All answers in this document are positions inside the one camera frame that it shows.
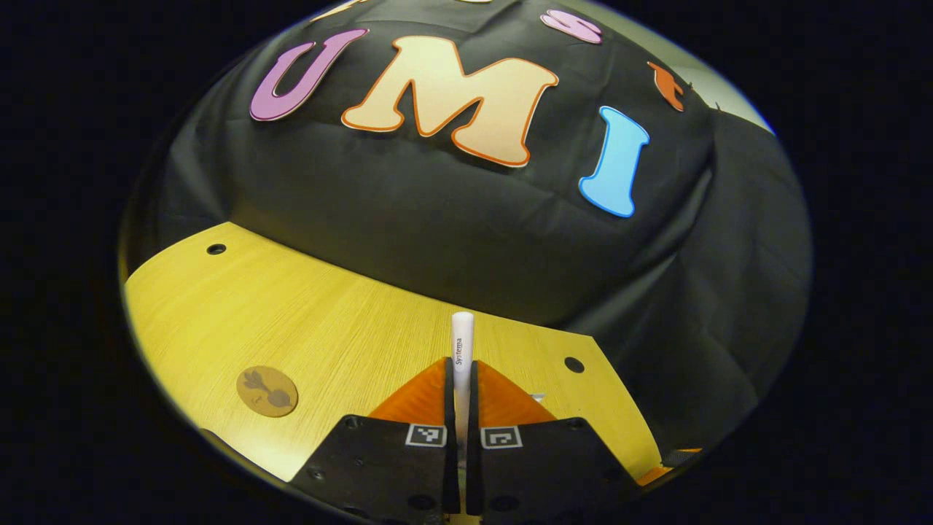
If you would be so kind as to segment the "white toothbrush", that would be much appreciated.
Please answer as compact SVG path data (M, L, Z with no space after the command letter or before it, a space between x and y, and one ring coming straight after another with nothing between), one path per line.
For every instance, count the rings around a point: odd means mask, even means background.
M452 315L452 361L454 388L454 424L457 439L457 466L467 467L471 369L474 362L475 316L467 311Z

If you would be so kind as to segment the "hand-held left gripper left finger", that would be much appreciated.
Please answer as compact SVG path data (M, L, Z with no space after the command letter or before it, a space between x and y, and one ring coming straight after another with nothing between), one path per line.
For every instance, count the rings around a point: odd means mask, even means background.
M445 523L462 509L454 366L416 373L369 416L346 414L291 479L373 523Z

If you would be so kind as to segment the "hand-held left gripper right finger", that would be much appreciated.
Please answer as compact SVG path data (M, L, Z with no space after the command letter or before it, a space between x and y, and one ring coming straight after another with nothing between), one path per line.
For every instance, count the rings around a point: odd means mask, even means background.
M471 365L466 439L466 512L480 519L602 519L642 495L589 422L580 416L487 425L480 410L493 390Z

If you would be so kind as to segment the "round brown coaster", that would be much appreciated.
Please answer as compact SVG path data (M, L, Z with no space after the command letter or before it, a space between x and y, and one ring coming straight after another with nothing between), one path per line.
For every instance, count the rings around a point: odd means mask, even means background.
M261 416L282 418L299 403L299 391L293 380L273 367L248 367L239 373L235 384L244 405Z

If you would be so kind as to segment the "black backdrop cloth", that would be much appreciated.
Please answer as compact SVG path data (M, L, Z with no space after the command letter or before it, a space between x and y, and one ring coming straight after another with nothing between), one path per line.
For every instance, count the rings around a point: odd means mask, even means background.
M750 100L594 0L356 0L255 44L144 171L127 275L231 222L367 278L589 335L663 454L772 389L813 289Z

